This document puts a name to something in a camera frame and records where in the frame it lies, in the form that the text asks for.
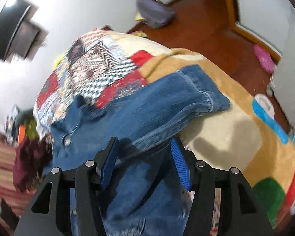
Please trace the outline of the blue denim jacket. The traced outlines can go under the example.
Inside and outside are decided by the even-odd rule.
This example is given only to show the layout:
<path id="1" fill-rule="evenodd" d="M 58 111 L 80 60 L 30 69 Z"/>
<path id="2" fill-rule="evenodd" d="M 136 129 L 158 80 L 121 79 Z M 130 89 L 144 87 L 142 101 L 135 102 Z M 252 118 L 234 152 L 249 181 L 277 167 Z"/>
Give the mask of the blue denim jacket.
<path id="1" fill-rule="evenodd" d="M 182 235 L 189 208 L 170 140 L 194 118 L 229 108 L 228 98 L 198 65 L 183 67 L 103 109 L 77 96 L 66 116 L 51 126 L 53 158 L 44 171 L 74 169 L 116 137 L 117 163 L 99 195 L 106 233 Z"/>

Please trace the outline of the maroon crumpled garment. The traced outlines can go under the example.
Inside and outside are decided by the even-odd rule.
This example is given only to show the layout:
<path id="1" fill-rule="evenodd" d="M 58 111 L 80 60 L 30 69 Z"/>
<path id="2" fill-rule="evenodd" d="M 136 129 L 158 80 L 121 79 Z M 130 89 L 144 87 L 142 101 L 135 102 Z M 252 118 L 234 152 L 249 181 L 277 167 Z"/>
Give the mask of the maroon crumpled garment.
<path id="1" fill-rule="evenodd" d="M 15 149 L 13 165 L 13 185 L 17 191 L 25 192 L 33 188 L 37 176 L 52 159 L 52 145 L 38 138 L 25 137 Z"/>

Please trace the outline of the beige cartoon fleece blanket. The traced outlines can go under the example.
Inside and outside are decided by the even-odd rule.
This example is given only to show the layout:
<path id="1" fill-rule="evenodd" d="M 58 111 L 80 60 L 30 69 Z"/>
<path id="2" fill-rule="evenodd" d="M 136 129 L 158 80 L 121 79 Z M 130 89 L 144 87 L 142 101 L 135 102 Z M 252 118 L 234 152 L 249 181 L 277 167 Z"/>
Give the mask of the beige cartoon fleece blanket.
<path id="1" fill-rule="evenodd" d="M 170 49 L 154 41 L 115 31 L 110 36 L 127 55 L 152 55 L 141 69 L 152 82 L 197 64 L 230 100 L 224 112 L 194 119 L 180 132 L 182 142 L 211 167 L 241 170 L 253 187 L 272 226 L 288 214 L 295 198 L 295 146 L 282 129 L 275 131 L 254 112 L 255 99 L 222 69 L 198 52 Z"/>

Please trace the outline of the orange box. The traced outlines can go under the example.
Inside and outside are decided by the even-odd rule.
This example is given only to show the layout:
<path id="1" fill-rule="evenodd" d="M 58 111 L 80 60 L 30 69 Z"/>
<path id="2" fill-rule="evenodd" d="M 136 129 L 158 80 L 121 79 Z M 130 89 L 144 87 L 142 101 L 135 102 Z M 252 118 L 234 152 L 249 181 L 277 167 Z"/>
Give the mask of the orange box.
<path id="1" fill-rule="evenodd" d="M 25 138 L 26 127 L 20 125 L 18 128 L 18 144 L 21 144 Z"/>

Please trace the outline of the grey green neck pillow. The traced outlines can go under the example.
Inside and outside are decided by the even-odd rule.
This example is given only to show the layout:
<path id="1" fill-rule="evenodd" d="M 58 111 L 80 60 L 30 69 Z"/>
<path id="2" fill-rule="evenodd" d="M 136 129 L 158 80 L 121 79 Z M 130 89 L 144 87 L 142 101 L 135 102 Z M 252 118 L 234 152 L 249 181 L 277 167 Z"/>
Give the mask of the grey green neck pillow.
<path id="1" fill-rule="evenodd" d="M 33 108 L 27 110 L 21 110 L 14 120 L 14 126 L 19 128 L 20 125 L 24 125 L 26 121 L 33 118 Z"/>

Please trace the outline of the pink croc shoe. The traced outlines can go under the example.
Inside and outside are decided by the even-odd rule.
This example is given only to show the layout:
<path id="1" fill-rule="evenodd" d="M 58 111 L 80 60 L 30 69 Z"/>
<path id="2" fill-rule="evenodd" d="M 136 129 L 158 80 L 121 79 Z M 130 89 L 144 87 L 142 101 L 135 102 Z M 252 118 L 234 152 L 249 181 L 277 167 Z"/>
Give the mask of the pink croc shoe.
<path id="1" fill-rule="evenodd" d="M 273 74 L 274 70 L 276 68 L 276 65 L 272 61 L 272 58 L 266 50 L 262 49 L 260 46 L 257 44 L 253 45 L 253 51 L 258 59 L 261 68 L 266 71 L 268 74 Z"/>

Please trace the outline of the patchwork patterned quilt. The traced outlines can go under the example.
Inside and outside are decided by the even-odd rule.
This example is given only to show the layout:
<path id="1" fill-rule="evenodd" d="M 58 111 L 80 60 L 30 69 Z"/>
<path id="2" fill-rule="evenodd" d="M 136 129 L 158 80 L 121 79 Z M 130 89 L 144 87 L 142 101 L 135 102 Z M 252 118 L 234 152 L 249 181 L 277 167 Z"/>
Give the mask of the patchwork patterned quilt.
<path id="1" fill-rule="evenodd" d="M 51 124 L 65 117 L 74 96 L 95 105 L 104 90 L 137 70 L 152 55 L 139 50 L 131 56 L 117 44 L 124 35 L 95 28 L 76 39 L 56 64 L 41 89 L 33 109 L 38 138 L 50 134 Z"/>

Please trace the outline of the white sliding wardrobe door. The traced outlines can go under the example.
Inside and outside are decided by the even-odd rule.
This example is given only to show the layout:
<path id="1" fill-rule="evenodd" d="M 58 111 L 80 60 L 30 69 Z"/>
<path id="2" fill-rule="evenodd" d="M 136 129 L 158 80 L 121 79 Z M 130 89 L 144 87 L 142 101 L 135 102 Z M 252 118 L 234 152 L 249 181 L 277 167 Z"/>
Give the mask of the white sliding wardrobe door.
<path id="1" fill-rule="evenodd" d="M 289 0 L 237 0 L 239 25 L 282 53 L 289 29 Z"/>

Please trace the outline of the purple grey backpack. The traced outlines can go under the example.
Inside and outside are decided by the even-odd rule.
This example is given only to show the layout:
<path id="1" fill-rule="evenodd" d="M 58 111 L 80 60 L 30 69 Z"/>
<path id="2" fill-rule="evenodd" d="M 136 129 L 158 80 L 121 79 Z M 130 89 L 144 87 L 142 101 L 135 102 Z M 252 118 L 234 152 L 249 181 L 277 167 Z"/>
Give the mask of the purple grey backpack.
<path id="1" fill-rule="evenodd" d="M 153 29 L 165 27 L 176 17 L 175 11 L 160 0 L 136 0 L 136 7 L 143 22 Z"/>

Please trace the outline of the brown wooden door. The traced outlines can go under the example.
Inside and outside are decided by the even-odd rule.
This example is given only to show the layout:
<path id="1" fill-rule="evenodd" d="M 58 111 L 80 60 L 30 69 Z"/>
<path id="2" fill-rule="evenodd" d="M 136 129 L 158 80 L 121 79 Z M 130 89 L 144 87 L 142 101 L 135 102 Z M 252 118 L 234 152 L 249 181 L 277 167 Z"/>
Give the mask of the brown wooden door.
<path id="1" fill-rule="evenodd" d="M 229 26 L 233 32 L 244 37 L 253 44 L 259 45 L 261 48 L 269 52 L 271 58 L 278 62 L 281 59 L 281 53 L 274 48 L 273 45 L 265 41 L 263 38 L 253 33 L 251 30 L 239 23 L 239 9 L 237 0 L 219 0 L 225 3 L 228 12 Z"/>

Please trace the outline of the small black wall monitor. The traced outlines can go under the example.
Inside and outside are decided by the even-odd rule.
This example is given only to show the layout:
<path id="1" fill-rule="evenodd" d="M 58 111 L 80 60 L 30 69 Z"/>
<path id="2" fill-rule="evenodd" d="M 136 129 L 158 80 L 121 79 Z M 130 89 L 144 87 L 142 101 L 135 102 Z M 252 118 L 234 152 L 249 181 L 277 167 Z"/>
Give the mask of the small black wall monitor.
<path id="1" fill-rule="evenodd" d="M 10 53 L 32 61 L 38 49 L 44 46 L 48 34 L 49 32 L 39 25 L 25 20 L 11 43 Z"/>

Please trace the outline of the black wall television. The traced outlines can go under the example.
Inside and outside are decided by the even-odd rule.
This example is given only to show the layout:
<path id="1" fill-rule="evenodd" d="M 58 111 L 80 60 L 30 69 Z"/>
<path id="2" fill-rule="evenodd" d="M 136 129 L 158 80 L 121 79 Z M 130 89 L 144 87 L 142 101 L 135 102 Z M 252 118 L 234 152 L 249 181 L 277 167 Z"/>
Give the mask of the black wall television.
<path id="1" fill-rule="evenodd" d="M 7 0 L 0 12 L 0 60 L 6 60 L 13 38 L 31 4 L 25 0 Z"/>

